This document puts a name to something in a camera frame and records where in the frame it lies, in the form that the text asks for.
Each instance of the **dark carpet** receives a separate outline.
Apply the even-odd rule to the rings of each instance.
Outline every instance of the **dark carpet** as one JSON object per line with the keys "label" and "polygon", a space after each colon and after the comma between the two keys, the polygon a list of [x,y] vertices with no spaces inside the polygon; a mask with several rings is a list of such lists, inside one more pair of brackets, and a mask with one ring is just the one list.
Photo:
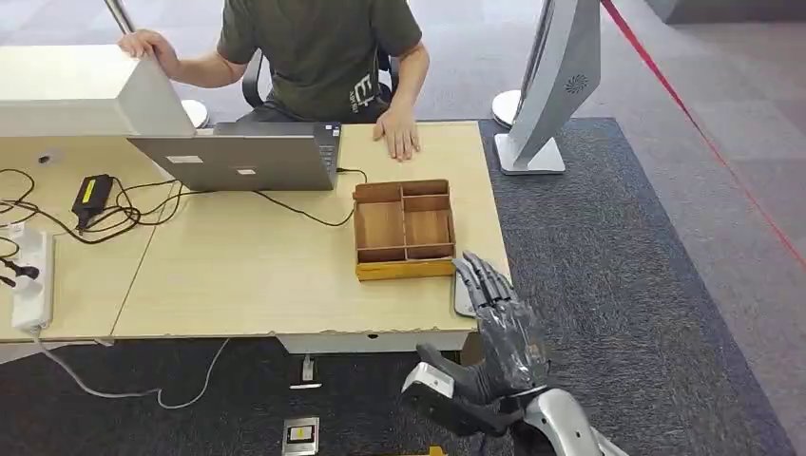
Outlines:
{"label": "dark carpet", "polygon": [[[516,288],[546,321],[554,382],[633,455],[794,454],[615,121],[570,122],[563,176],[505,177],[481,122]],[[60,349],[97,389],[201,387],[220,340],[122,341]],[[424,453],[455,439],[403,407],[412,353],[325,356],[324,387],[290,391],[274,339],[238,339],[196,405],[80,392],[42,355],[0,366],[3,455],[272,455],[282,421],[321,418],[321,454]],[[493,440],[488,454],[511,452]]]}

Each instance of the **red rope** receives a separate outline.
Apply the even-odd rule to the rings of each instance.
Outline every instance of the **red rope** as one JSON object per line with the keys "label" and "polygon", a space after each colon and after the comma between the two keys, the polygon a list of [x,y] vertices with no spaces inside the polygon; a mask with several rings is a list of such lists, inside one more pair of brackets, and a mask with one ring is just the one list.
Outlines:
{"label": "red rope", "polygon": [[627,41],[629,41],[632,47],[635,48],[636,52],[638,52],[638,55],[641,56],[641,58],[649,67],[649,69],[651,69],[652,72],[655,73],[655,77],[658,78],[658,81],[660,81],[663,87],[666,89],[666,91],[669,92],[669,95],[672,97],[672,99],[674,99],[675,103],[678,104],[678,106],[685,114],[685,116],[688,118],[688,120],[691,121],[691,123],[694,125],[695,128],[697,128],[697,131],[705,140],[705,143],[708,144],[708,147],[714,153],[714,156],[717,158],[717,160],[720,163],[722,163],[722,165],[725,168],[727,168],[727,170],[730,172],[731,176],[733,176],[733,179],[736,181],[741,191],[744,193],[747,199],[750,200],[750,203],[753,205],[753,207],[755,207],[756,210],[758,210],[758,212],[761,214],[761,216],[764,218],[767,224],[770,225],[770,228],[773,229],[773,232],[776,234],[776,236],[783,244],[783,246],[787,250],[789,250],[789,252],[792,253],[793,257],[795,257],[795,260],[797,260],[800,266],[803,267],[804,270],[806,270],[806,260],[803,259],[803,256],[800,255],[800,253],[797,251],[797,249],[789,240],[789,238],[786,237],[783,231],[781,231],[780,228],[778,228],[773,218],[770,217],[770,215],[767,214],[766,211],[764,211],[764,209],[756,200],[756,197],[754,197],[753,194],[750,193],[750,190],[747,188],[744,182],[742,182],[741,178],[739,177],[739,174],[733,169],[730,163],[728,163],[728,161],[722,156],[722,154],[714,145],[714,143],[711,142],[711,140],[708,138],[708,135],[705,134],[705,131],[702,130],[700,125],[694,119],[694,116],[691,115],[691,111],[689,111],[688,107],[685,105],[685,103],[678,95],[677,90],[675,90],[675,88],[669,83],[669,80],[666,79],[666,77],[663,75],[661,69],[658,68],[658,65],[655,63],[655,60],[652,58],[651,55],[649,55],[649,52],[646,50],[646,48],[643,47],[638,37],[635,36],[635,33],[633,33],[632,28],[630,28],[630,26],[626,23],[622,15],[616,9],[616,6],[613,5],[612,0],[602,0],[602,5],[604,6],[604,9],[607,10],[607,12],[610,14],[610,17],[613,18],[613,22],[615,22],[616,25],[619,27],[619,29],[622,31]]}

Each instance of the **yellow label on adapter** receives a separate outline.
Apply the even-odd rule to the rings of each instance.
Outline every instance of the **yellow label on adapter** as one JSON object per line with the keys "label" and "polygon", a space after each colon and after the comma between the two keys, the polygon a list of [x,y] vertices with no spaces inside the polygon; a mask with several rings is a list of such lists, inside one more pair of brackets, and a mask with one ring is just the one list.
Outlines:
{"label": "yellow label on adapter", "polygon": [[91,180],[86,185],[86,190],[84,192],[84,199],[81,200],[81,203],[88,203],[89,202],[89,197],[92,196],[92,189],[93,188],[95,188],[95,179]]}

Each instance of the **black robotic glove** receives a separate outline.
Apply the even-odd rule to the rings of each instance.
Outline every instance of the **black robotic glove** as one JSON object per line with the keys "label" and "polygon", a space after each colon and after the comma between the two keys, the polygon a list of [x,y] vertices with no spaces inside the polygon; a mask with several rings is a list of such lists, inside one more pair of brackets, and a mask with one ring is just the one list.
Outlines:
{"label": "black robotic glove", "polygon": [[420,358],[453,377],[456,392],[474,404],[545,386],[550,361],[537,313],[489,263],[470,252],[463,256],[453,264],[470,293],[484,359],[462,367],[427,344],[417,346]]}

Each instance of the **box compartment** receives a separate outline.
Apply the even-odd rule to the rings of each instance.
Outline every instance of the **box compartment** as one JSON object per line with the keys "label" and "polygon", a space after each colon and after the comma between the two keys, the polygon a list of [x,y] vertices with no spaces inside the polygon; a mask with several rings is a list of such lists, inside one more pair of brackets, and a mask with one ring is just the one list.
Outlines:
{"label": "box compartment", "polygon": [[446,180],[360,184],[353,199],[359,280],[453,275],[456,241]]}

